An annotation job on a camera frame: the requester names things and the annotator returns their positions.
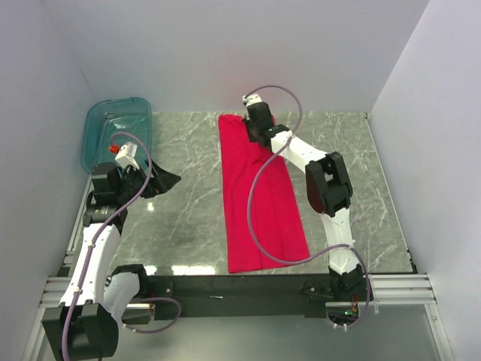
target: cable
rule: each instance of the cable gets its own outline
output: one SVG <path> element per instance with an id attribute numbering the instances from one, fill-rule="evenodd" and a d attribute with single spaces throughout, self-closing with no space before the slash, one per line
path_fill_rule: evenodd
<path id="1" fill-rule="evenodd" d="M 360 321 L 360 319 L 365 315 L 365 313 L 367 312 L 368 310 L 368 306 L 369 306 L 369 297 L 370 297 L 370 294 L 371 294 L 371 283 L 369 282 L 369 274 L 368 274 L 368 268 L 366 267 L 365 263 L 364 263 L 364 260 L 361 258 L 361 255 L 359 254 L 359 252 L 352 246 L 348 245 L 348 244 L 336 244 L 336 245 L 333 245 L 333 246 L 330 246 L 330 247 L 327 247 L 326 249 L 324 250 L 321 250 L 317 253 L 315 253 L 314 255 L 312 256 L 309 256 L 308 258 L 306 259 L 301 259 L 299 261 L 285 261 L 284 259 L 278 259 L 274 256 L 272 256 L 271 254 L 269 254 L 269 252 L 267 252 L 263 246 L 261 246 L 261 244 L 259 243 L 259 240 L 257 239 L 257 236 L 256 236 L 256 233 L 254 232 L 254 228 L 253 228 L 253 224 L 252 224 L 252 203 L 253 203 L 253 198 L 254 198 L 254 189 L 256 188 L 256 184 L 257 184 L 257 181 L 259 180 L 259 178 L 261 177 L 261 174 L 262 172 L 268 167 L 269 164 L 271 164 L 271 162 L 277 158 L 277 156 L 279 156 L 291 143 L 291 140 L 292 138 L 294 137 L 294 134 L 295 134 L 295 131 L 298 129 L 298 127 L 301 125 L 301 121 L 302 121 L 302 106 L 301 106 L 301 102 L 299 101 L 298 97 L 292 92 L 290 91 L 289 89 L 285 88 L 284 86 L 281 86 L 281 85 L 273 85 L 273 84 L 269 84 L 269 85 L 264 85 L 264 86 L 260 86 L 259 88 L 256 88 L 254 90 L 252 90 L 251 92 L 247 93 L 246 96 L 250 96 L 251 94 L 255 93 L 255 92 L 258 92 L 259 90 L 261 89 L 265 89 L 265 88 L 277 88 L 277 89 L 281 89 L 281 90 L 284 90 L 285 92 L 287 92 L 288 94 L 290 94 L 295 102 L 298 104 L 298 107 L 299 107 L 299 118 L 298 118 L 298 121 L 297 123 L 294 125 L 294 128 L 292 128 L 292 134 L 291 136 L 289 137 L 289 139 L 287 140 L 287 142 L 276 152 L 274 153 L 271 158 L 269 158 L 263 165 L 262 167 L 259 169 L 259 171 L 257 172 L 256 176 L 254 177 L 254 181 L 253 181 L 253 184 L 252 186 L 250 186 L 250 191 L 249 191 L 249 198 L 247 199 L 247 225 L 249 227 L 249 232 L 250 232 L 250 235 L 252 236 L 253 240 L 254 240 L 254 243 L 256 244 L 257 248 L 269 259 L 272 259 L 273 261 L 275 262 L 278 262 L 278 263 L 282 263 L 284 265 L 301 265 L 303 263 L 307 263 L 307 262 L 310 262 L 312 261 L 313 259 L 323 255 L 324 253 L 327 253 L 329 252 L 330 250 L 333 250 L 335 248 L 349 248 L 351 249 L 355 256 L 358 258 L 359 260 L 359 263 L 361 263 L 361 266 L 362 266 L 362 270 L 364 271 L 364 275 L 366 277 L 366 290 L 367 290 L 367 295 L 368 297 L 366 298 L 366 304 L 365 304 L 365 307 L 364 309 L 362 310 L 361 314 L 359 315 L 359 318 L 354 322 L 354 323 L 351 323 L 350 325 L 347 326 L 347 328 L 350 328 L 354 325 L 357 324 L 357 322 Z"/>
<path id="2" fill-rule="evenodd" d="M 100 234 L 104 231 L 105 227 L 108 226 L 112 220 L 117 217 L 120 213 L 122 213 L 128 206 L 130 206 L 138 197 L 141 196 L 142 192 L 147 188 L 147 184 L 149 183 L 150 175 L 152 174 L 152 158 L 150 156 L 150 153 L 142 141 L 137 138 L 135 135 L 127 133 L 127 132 L 117 132 L 112 135 L 110 138 L 110 144 L 113 144 L 113 140 L 119 136 L 119 135 L 126 135 L 132 139 L 134 139 L 138 144 L 144 149 L 146 155 L 147 155 L 147 160 L 149 163 L 149 168 L 147 170 L 147 176 L 145 177 L 144 184 L 142 184 L 142 187 L 140 190 L 128 201 L 125 203 L 122 207 L 117 209 L 110 217 L 107 218 L 105 222 L 102 223 L 102 225 L 98 228 L 97 232 L 93 235 L 92 237 L 92 243 L 91 245 L 87 248 L 87 254 L 85 257 L 85 262 L 83 263 L 82 267 L 82 272 L 80 273 L 80 277 L 78 279 L 78 290 L 82 290 L 83 282 L 85 281 L 85 277 L 87 274 L 87 269 L 89 268 L 90 264 L 90 259 L 92 258 L 92 252 L 93 248 L 95 246 L 95 243 L 97 242 L 98 237 Z M 65 324 L 63 326 L 62 330 L 62 357 L 64 361 L 70 361 L 70 357 L 68 356 L 68 328 L 70 327 L 70 322 L 72 319 L 72 314 L 74 313 L 75 306 L 77 305 L 78 299 L 79 299 L 80 293 L 79 291 L 74 292 L 74 297 L 72 299 L 72 302 L 70 304 L 70 307 L 68 308 L 67 312 L 67 317 L 65 318 Z"/>
<path id="3" fill-rule="evenodd" d="M 177 320 L 180 317 L 180 314 L 182 313 L 182 306 L 180 305 L 180 303 L 176 299 L 171 299 L 170 297 L 151 297 L 151 298 L 148 298 L 148 299 L 133 299 L 132 300 L 132 302 L 138 302 L 138 303 L 155 302 L 155 301 L 167 301 L 167 302 L 170 302 L 170 303 L 174 303 L 177 306 L 177 314 L 175 315 L 174 319 L 169 324 L 161 327 L 160 329 L 149 329 L 149 330 L 147 330 L 147 329 L 136 329 L 136 328 L 134 328 L 130 325 L 125 325 L 126 328 L 130 329 L 131 331 L 136 332 L 136 333 L 146 333 L 147 334 L 147 333 L 157 333 L 157 332 L 164 331 L 165 329 L 168 329 L 170 326 L 172 326 L 174 323 L 176 323 Z"/>

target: gray marble table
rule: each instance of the gray marble table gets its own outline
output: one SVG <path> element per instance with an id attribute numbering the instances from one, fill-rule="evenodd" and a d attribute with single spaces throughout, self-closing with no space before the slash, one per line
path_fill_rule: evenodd
<path id="1" fill-rule="evenodd" d="M 150 274 L 227 274 L 219 112 L 153 114 L 152 156 L 182 176 L 168 193 L 139 199 L 129 208 L 121 245 L 110 268 L 142 263 Z M 275 113 L 293 126 L 297 114 Z M 401 227 L 364 113 L 305 114 L 298 136 L 321 150 L 343 154 L 354 195 L 351 226 L 355 246 L 370 272 L 411 272 Z M 304 175 L 288 164 L 311 253 L 327 245 L 319 215 L 309 206 Z M 326 272 L 327 257 L 252 273 Z"/>

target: folded towel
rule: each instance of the folded towel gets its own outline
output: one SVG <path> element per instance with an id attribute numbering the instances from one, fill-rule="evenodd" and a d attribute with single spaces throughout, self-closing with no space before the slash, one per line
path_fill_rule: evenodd
<path id="1" fill-rule="evenodd" d="M 247 197 L 257 171 L 272 152 L 250 143 L 242 117 L 219 117 L 222 182 L 228 271 L 248 272 L 284 267 L 267 258 L 254 244 L 247 227 Z M 262 173 L 252 209 L 253 228 L 260 244 L 271 255 L 286 261 L 309 256 L 294 190 L 282 157 Z"/>

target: white backdrop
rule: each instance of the white backdrop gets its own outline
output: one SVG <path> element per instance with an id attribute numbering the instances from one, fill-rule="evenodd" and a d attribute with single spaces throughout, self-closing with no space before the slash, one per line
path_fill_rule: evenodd
<path id="1" fill-rule="evenodd" d="M 481 2 L 431 0 L 372 112 L 407 242 L 456 359 L 481 356 Z"/>
<path id="2" fill-rule="evenodd" d="M 427 3 L 44 0 L 97 99 L 141 96 L 154 111 L 241 109 L 265 83 L 307 110 L 370 111 Z"/>
<path id="3" fill-rule="evenodd" d="M 0 10 L 0 359 L 19 360 L 57 272 L 86 184 L 80 147 L 94 102 L 37 1 Z"/>

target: blue plastic container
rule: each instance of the blue plastic container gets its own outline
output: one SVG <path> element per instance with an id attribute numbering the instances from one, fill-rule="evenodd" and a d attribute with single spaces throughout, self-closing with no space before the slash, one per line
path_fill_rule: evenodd
<path id="1" fill-rule="evenodd" d="M 115 154 L 109 151 L 110 137 L 115 132 L 129 132 L 152 150 L 152 111 L 147 100 L 127 98 L 107 100 L 94 105 L 87 114 L 83 132 L 82 168 L 92 174 L 92 168 L 102 162 L 115 162 Z M 120 135 L 115 143 L 120 147 L 131 140 Z M 147 169 L 147 155 L 142 147 L 137 149 L 135 160 Z"/>

